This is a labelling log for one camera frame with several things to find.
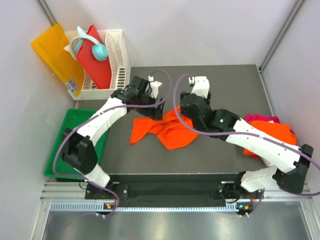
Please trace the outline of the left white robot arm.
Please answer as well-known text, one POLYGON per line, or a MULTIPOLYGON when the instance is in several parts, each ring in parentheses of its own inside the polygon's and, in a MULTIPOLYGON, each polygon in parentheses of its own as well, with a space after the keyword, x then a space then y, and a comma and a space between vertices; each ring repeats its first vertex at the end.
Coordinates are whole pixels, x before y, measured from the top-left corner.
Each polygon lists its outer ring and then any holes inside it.
POLYGON ((114 187, 109 183, 110 176, 98 163, 95 149, 97 142, 130 110, 153 120, 161 120, 165 103, 163 98, 158 99, 161 86, 162 82, 154 80, 153 76, 149 76, 148 79, 135 76, 125 88, 114 91, 87 123, 63 132, 61 159, 85 180, 97 185, 96 192, 102 198, 109 198, 114 187))

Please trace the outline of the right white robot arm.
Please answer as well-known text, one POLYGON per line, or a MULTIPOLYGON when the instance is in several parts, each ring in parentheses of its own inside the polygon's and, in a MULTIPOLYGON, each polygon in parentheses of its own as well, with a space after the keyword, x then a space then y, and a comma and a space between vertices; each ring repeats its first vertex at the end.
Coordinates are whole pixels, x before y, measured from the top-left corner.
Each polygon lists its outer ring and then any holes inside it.
POLYGON ((180 94, 180 112, 191 119, 194 130, 210 133, 210 137, 240 146, 271 163, 256 171, 242 171, 237 175, 232 190, 239 198, 260 189, 280 188, 301 195, 310 167, 313 147, 291 145, 278 140, 226 110, 212 110, 208 97, 195 93, 180 94))

